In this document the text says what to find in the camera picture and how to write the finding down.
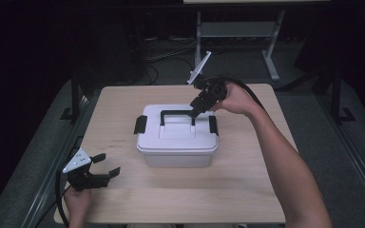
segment white plastic box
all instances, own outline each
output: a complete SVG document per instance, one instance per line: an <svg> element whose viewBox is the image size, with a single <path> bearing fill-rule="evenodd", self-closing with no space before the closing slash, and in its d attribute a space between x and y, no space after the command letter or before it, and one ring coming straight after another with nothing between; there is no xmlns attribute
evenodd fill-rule
<svg viewBox="0 0 365 228"><path fill-rule="evenodd" d="M138 118L137 148L153 167L194 168L210 165L218 148L214 112L195 120L186 115L188 104L150 104Z"/></svg>

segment box lid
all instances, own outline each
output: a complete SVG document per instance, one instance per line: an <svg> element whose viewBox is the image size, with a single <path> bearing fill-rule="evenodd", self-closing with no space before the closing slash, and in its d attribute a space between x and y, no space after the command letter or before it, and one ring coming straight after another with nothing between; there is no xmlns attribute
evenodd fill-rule
<svg viewBox="0 0 365 228"><path fill-rule="evenodd" d="M146 155L210 155L218 147L214 112L192 119L189 104L150 104L144 108L144 133L137 147Z"/></svg>

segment table surface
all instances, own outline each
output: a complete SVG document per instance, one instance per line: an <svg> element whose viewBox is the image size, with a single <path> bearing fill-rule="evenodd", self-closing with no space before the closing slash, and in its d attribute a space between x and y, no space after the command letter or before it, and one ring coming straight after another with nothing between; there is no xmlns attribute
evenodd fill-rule
<svg viewBox="0 0 365 228"><path fill-rule="evenodd" d="M249 85L283 135L296 147L269 85ZM283 223L254 127L244 116L216 112L219 148L206 168L155 168L146 164L133 134L146 105L189 104L192 85L114 86L103 89L82 147L93 174L121 166L107 188L93 189L87 222L93 223ZM62 222L58 212L54 216Z"/></svg>

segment person's hand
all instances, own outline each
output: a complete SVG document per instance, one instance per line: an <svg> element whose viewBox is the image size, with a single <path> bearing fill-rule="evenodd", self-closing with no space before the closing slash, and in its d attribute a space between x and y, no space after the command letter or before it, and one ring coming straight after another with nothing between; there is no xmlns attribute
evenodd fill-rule
<svg viewBox="0 0 365 228"><path fill-rule="evenodd" d="M243 114L249 116L251 110L258 104L248 95L248 93L240 86L228 83L226 84L227 95L223 101L216 103L211 110L217 111L225 109L235 114Z"/></svg>
<svg viewBox="0 0 365 228"><path fill-rule="evenodd" d="M69 228L84 227L87 211L92 200L91 189L76 191L70 186L64 197L69 211Z"/></svg>

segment person's arm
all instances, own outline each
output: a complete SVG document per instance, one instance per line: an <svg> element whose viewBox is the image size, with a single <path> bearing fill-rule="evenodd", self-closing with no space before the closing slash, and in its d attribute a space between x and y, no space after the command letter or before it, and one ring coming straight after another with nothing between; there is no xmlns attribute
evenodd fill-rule
<svg viewBox="0 0 365 228"><path fill-rule="evenodd" d="M212 110L222 108L243 114L253 124L286 227L331 227L317 182L296 149L244 89L234 84L226 86L226 99L215 104Z"/></svg>
<svg viewBox="0 0 365 228"><path fill-rule="evenodd" d="M69 228L83 228L91 204L91 189L76 191L70 186L65 192L65 203L69 211Z"/></svg>

